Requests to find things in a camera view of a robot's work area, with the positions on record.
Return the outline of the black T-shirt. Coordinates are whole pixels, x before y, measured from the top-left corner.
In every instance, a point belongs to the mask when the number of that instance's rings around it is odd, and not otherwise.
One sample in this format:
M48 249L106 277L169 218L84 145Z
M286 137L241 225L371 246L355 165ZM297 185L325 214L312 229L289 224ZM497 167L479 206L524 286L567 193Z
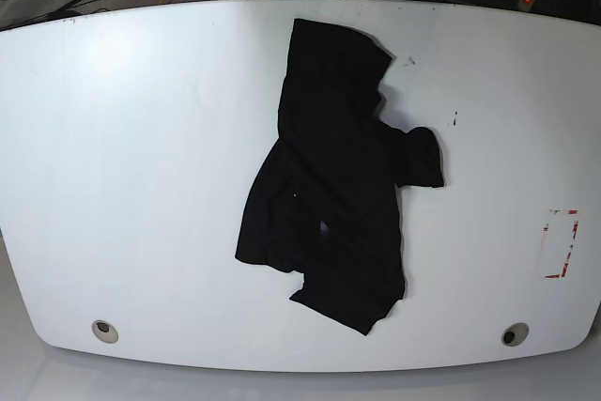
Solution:
M249 192L235 253L300 273L292 300L361 334L405 295L397 190L444 184L435 134L377 117L392 60L362 32L294 22L278 137Z

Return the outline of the red tape rectangle marking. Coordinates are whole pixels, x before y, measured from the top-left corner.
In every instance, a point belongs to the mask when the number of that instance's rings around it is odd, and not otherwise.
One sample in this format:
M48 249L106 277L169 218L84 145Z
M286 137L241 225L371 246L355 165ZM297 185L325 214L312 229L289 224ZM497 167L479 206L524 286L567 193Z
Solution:
M536 267L539 277L546 280L565 277L574 251L578 222L576 209L552 209L548 213Z

